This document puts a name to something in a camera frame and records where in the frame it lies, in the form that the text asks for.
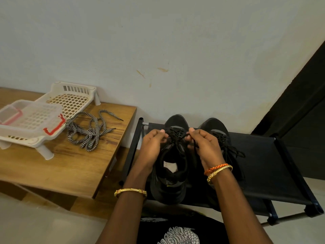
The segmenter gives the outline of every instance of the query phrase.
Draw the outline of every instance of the bracelet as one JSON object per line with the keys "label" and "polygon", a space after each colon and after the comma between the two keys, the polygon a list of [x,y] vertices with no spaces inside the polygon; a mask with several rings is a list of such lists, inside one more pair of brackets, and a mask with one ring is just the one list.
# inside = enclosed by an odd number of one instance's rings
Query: bracelet
{"label": "bracelet", "polygon": [[138,193],[143,194],[143,196],[145,198],[147,197],[147,191],[142,190],[142,189],[135,189],[135,188],[124,188],[124,189],[116,190],[115,193],[114,193],[114,196],[117,197],[118,194],[123,193],[123,192],[127,192],[127,191],[138,192]]}
{"label": "bracelet", "polygon": [[231,165],[226,165],[226,166],[218,169],[217,171],[213,172],[211,175],[208,176],[208,179],[207,179],[208,184],[210,185],[210,181],[211,181],[213,176],[215,176],[216,174],[218,174],[220,171],[224,170],[225,168],[230,168],[231,171],[232,171],[232,166]]}
{"label": "bracelet", "polygon": [[204,175],[207,176],[209,173],[212,173],[214,170],[219,169],[219,168],[222,168],[222,167],[224,167],[224,166],[226,166],[226,165],[229,165],[229,164],[220,164],[220,165],[218,165],[218,166],[215,166],[215,167],[209,168],[209,169],[207,169],[207,170],[204,172]]}

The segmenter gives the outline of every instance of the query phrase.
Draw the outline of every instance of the hand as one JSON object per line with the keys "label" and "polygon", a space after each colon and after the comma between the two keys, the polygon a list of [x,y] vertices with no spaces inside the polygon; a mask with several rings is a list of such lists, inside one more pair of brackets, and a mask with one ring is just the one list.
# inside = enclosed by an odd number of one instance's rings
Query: hand
{"label": "hand", "polygon": [[[204,170],[225,163],[218,139],[215,136],[201,129],[194,130],[193,127],[189,128],[188,133],[189,135],[185,137],[185,140],[193,142],[194,139],[198,144],[199,148],[196,148],[196,150]],[[193,144],[188,145],[188,148],[193,149]]]}
{"label": "hand", "polygon": [[145,135],[135,165],[147,168],[151,172],[160,152],[160,144],[165,143],[167,138],[168,134],[163,129],[154,129]]}

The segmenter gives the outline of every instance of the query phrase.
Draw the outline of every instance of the wooden table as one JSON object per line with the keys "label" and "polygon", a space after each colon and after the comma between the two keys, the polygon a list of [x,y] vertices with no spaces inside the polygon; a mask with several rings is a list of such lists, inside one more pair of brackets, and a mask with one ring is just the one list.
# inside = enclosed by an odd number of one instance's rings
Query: wooden table
{"label": "wooden table", "polygon": [[[0,87],[0,108],[19,99],[36,100],[42,95]],[[71,144],[65,131],[45,143],[55,154],[51,160],[45,160],[34,148],[12,144],[5,150],[0,149],[0,180],[78,197],[94,197],[136,112],[134,106],[112,103],[99,106],[91,103],[85,111],[98,116],[101,109],[115,113],[124,121],[103,113],[107,127],[116,129],[100,137],[94,151]],[[81,115],[75,122],[87,127],[89,120]]]}

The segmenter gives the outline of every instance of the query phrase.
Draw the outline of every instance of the shoe rack shelf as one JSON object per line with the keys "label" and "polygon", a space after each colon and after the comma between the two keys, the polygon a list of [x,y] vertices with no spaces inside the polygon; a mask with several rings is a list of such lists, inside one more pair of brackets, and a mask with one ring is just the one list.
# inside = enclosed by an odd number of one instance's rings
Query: shoe rack shelf
{"label": "shoe rack shelf", "polygon": [[[120,185],[124,184],[130,172],[140,136],[145,135],[145,126],[148,127],[147,132],[165,127],[164,124],[145,123],[143,118],[139,118]],[[240,133],[230,133],[230,137],[232,145],[246,154],[246,158],[237,158],[245,177],[239,185],[255,214],[268,217],[263,226],[315,217],[324,213],[281,139],[276,135],[262,137]],[[150,193],[149,182],[147,185],[148,199],[154,200]],[[206,196],[200,192],[202,190],[189,186],[182,204],[210,208]],[[279,218],[272,200],[305,205],[305,210],[302,213]]]}

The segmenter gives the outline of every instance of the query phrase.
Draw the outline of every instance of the gold bangle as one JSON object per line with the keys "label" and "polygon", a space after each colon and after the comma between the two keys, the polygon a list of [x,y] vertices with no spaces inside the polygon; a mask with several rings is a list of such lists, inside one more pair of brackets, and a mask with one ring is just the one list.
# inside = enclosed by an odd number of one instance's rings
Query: gold bangle
{"label": "gold bangle", "polygon": [[232,166],[231,165],[226,165],[226,166],[218,169],[217,171],[213,172],[211,175],[209,175],[208,179],[207,179],[208,183],[210,184],[210,181],[211,181],[212,177],[215,176],[216,174],[218,174],[220,171],[224,170],[225,168],[230,168],[231,171],[232,171]]}
{"label": "gold bangle", "polygon": [[124,188],[124,189],[116,190],[115,193],[114,193],[114,196],[117,197],[118,194],[120,194],[122,192],[127,192],[127,191],[138,192],[138,193],[143,194],[143,196],[145,198],[147,197],[147,191],[142,190],[142,189],[135,189],[135,188]]}

